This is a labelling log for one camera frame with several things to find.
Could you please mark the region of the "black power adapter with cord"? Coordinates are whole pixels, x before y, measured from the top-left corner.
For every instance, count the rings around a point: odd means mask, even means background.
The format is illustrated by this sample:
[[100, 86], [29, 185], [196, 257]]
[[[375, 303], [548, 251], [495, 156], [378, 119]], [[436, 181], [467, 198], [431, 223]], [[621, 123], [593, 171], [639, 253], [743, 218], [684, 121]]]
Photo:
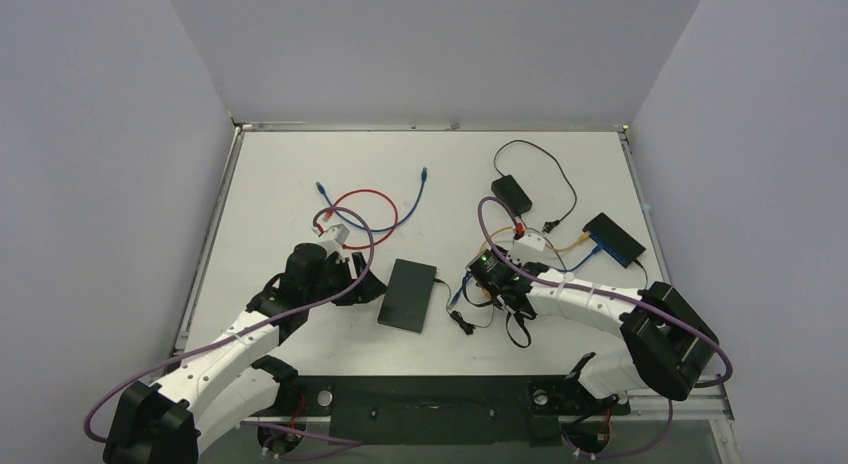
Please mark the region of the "black power adapter with cord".
[[[612, 286], [641, 287], [661, 275], [643, 216], [643, 209], [620, 143], [609, 136], [579, 142], [545, 136], [523, 137], [497, 153], [497, 175], [511, 175], [533, 202], [523, 222], [541, 231], [548, 221], [560, 223], [546, 235], [541, 261], [571, 270], [581, 279]], [[590, 238], [575, 241], [582, 228], [599, 213], [646, 247], [627, 268], [605, 251], [596, 254]]]

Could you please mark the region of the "black network switch small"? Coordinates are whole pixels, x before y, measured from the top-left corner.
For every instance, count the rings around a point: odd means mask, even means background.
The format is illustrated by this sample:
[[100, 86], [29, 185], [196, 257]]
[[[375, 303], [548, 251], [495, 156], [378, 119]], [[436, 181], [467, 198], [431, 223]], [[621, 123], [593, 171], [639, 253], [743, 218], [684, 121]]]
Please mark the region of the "black network switch small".
[[588, 221], [582, 231], [623, 268], [636, 263], [646, 251], [643, 244], [605, 213], [599, 213]]

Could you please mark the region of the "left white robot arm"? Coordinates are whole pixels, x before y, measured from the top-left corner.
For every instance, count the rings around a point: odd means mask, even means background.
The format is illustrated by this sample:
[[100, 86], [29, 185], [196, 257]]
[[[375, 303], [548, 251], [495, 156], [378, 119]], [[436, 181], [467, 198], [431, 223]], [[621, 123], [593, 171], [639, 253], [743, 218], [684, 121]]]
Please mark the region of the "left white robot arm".
[[387, 290], [360, 252], [297, 245], [212, 343], [181, 358], [151, 384], [121, 393], [105, 441], [106, 463], [195, 463], [217, 439], [259, 411], [291, 411], [298, 372], [271, 351], [323, 304], [367, 304]]

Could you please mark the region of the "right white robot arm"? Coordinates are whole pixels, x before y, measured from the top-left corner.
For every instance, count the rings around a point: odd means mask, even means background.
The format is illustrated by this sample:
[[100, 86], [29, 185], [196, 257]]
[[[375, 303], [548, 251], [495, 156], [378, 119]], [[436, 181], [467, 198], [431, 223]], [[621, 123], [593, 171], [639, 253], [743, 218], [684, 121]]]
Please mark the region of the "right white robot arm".
[[570, 372], [564, 397], [578, 411], [640, 389], [684, 401], [717, 353], [716, 334], [665, 282], [645, 289], [613, 288], [538, 262], [508, 264], [492, 250], [479, 253], [467, 271], [517, 322], [561, 317], [622, 340], [621, 349], [592, 351]]

